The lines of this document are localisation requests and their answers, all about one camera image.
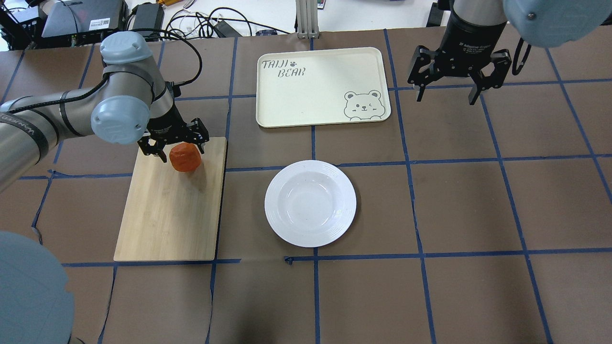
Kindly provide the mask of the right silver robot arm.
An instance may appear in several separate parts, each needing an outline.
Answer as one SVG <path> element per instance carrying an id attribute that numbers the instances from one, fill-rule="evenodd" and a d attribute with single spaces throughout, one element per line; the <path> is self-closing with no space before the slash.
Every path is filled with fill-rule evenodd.
<path id="1" fill-rule="evenodd" d="M 439 0 L 449 12 L 441 45 L 419 45 L 411 59 L 407 82 L 421 101 L 426 87 L 444 77 L 470 78 L 468 96 L 474 105 L 483 91 L 503 86 L 508 73 L 522 71 L 509 50 L 495 50 L 507 24 L 519 34 L 517 50 L 552 48 L 578 41 L 611 16 L 609 0 Z"/>

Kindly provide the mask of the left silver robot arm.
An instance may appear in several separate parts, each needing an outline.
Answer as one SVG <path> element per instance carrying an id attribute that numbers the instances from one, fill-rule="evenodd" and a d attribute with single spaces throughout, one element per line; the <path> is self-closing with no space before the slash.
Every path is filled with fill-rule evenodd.
<path id="1" fill-rule="evenodd" d="M 175 97 L 139 32 L 112 33 L 99 47 L 101 81 L 91 88 L 26 96 L 1 105 L 1 189 L 6 190 L 64 140 L 96 135 L 108 143 L 137 143 L 167 162 L 164 148 L 191 143 L 204 152 L 208 130 L 182 119 Z M 1 342 L 69 344 L 74 297 L 67 274 L 39 241 L 1 232 Z"/>

